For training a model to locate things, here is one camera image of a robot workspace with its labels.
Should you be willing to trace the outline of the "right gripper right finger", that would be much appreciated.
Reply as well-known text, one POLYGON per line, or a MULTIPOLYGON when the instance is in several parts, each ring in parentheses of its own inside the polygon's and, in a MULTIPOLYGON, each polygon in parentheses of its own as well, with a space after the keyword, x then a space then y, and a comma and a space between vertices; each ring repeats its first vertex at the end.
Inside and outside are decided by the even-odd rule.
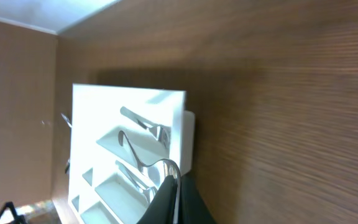
POLYGON ((194 179, 188 174, 181 177, 179 223, 216 224, 196 187, 194 179))

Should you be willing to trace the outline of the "steel fork with long handle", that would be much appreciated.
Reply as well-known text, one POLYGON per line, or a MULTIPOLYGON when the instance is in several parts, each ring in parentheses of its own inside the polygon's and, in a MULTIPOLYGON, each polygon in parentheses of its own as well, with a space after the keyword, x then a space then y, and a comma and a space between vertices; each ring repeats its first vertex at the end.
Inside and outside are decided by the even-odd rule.
POLYGON ((148 131, 166 150, 170 148, 171 127, 155 123, 122 106, 120 113, 148 131))

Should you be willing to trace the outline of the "large steel spoon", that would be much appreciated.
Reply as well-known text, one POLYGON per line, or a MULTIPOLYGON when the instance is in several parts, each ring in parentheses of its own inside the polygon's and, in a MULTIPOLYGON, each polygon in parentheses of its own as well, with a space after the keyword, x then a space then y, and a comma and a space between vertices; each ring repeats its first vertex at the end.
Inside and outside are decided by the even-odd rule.
POLYGON ((130 169, 128 169, 123 163, 115 162, 118 169, 129 179, 133 186, 142 193, 147 201, 147 205, 150 205, 157 193, 157 188, 154 186, 146 185, 138 176, 136 176, 130 169))

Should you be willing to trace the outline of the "steel fork crosswise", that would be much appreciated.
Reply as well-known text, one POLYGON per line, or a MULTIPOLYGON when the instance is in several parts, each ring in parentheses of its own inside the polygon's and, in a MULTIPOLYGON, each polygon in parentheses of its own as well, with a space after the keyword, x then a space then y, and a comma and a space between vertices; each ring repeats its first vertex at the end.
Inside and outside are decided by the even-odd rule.
POLYGON ((170 159, 160 159, 152 164, 143 163, 136 154, 132 144, 128 144, 131 150, 132 157, 135 160, 135 168, 146 178, 150 179, 157 190, 162 185, 163 181, 169 175, 172 175, 177 181, 177 195, 175 201, 175 210, 173 216, 173 224, 179 223, 180 211, 180 187, 181 187, 181 173, 177 164, 170 159))

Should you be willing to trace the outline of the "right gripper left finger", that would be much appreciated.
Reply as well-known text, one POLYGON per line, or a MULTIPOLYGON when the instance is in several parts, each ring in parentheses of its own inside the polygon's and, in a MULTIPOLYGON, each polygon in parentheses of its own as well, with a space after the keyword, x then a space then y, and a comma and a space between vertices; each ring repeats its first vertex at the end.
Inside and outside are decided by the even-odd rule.
POLYGON ((173 224, 176 195, 177 181, 169 175, 137 224, 173 224))

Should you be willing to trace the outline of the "white plastic cutlery tray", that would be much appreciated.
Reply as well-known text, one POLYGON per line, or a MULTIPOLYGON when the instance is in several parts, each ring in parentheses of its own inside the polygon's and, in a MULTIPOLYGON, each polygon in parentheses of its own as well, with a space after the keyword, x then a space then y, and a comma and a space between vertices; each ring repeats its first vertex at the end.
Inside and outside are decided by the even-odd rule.
POLYGON ((154 186, 135 168, 128 144, 145 164, 170 159, 181 177, 189 173, 195 114, 185 103, 184 90, 73 85, 68 203, 80 223, 137 223, 149 207, 115 163, 123 163, 146 185, 154 186), (122 106, 171 127, 169 150, 123 116, 122 106))

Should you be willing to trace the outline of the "small steel teaspoon inner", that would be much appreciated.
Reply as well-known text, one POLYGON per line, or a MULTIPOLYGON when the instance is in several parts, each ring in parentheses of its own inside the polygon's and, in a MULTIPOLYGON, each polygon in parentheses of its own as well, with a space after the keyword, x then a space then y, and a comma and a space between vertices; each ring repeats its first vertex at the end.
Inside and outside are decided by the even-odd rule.
POLYGON ((70 158, 67 160, 66 166, 65 166, 65 174, 67 174, 70 170, 70 158))

